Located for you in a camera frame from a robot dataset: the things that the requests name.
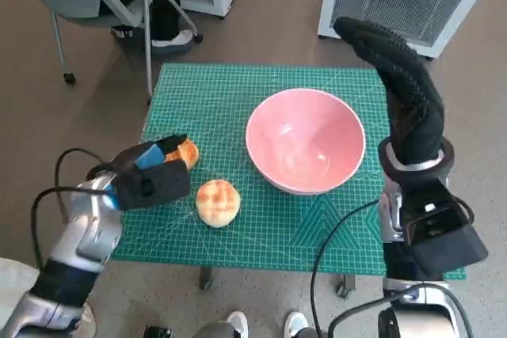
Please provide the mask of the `bare black left hand, blue tape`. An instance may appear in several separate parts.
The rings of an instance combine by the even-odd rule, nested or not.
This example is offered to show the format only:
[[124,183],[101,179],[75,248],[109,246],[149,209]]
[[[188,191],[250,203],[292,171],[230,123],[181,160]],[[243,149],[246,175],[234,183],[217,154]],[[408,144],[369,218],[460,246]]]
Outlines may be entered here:
[[166,155],[174,152],[186,139],[187,135],[171,135],[156,141],[146,141],[121,151],[110,164],[117,173],[133,166],[148,169],[161,165],[166,160]]

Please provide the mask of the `black knitted glove right hand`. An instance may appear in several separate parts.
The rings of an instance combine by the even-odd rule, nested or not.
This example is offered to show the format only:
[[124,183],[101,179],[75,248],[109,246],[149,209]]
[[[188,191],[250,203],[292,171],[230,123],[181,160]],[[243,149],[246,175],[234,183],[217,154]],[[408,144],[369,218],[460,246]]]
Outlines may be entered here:
[[390,29],[340,17],[335,32],[375,67],[386,88],[390,141],[403,165],[435,159],[443,137],[444,104],[417,52]]

